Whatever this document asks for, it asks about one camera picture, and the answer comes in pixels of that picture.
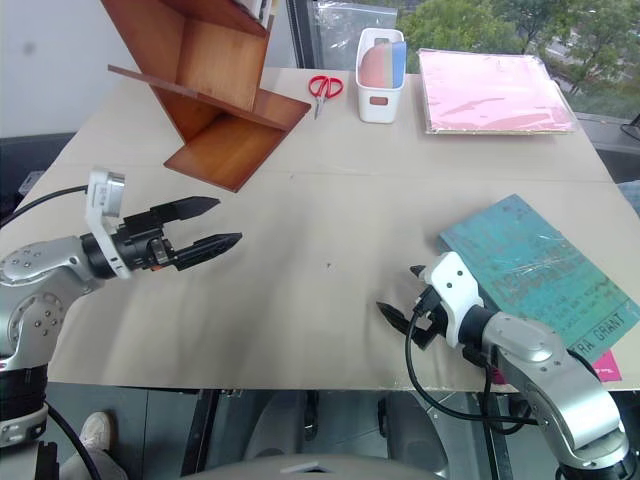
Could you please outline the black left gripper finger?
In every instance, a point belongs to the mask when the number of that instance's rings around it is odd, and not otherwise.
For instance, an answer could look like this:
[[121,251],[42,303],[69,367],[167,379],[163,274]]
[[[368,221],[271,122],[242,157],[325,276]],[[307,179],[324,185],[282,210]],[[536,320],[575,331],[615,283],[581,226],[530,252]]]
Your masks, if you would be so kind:
[[220,200],[206,196],[191,196],[170,203],[168,221],[184,221],[198,217],[220,204]]
[[194,242],[175,252],[172,265],[182,271],[212,260],[233,248],[241,239],[241,233],[215,234]]

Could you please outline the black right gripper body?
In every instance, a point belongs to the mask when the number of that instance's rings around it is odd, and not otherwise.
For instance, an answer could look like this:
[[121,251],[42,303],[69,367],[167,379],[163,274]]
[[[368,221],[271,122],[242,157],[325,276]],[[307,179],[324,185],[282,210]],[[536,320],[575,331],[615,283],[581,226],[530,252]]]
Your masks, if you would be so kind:
[[445,336],[447,315],[441,297],[433,286],[427,286],[418,297],[409,321],[409,338],[425,350],[438,336]]

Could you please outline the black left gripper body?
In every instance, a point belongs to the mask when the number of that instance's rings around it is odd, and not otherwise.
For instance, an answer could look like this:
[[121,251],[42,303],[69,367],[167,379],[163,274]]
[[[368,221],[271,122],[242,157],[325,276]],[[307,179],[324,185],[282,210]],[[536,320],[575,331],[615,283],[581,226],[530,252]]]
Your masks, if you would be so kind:
[[164,224],[179,219],[175,203],[151,207],[148,211],[125,217],[117,227],[114,244],[131,270],[153,269],[170,264],[175,256],[164,237]]

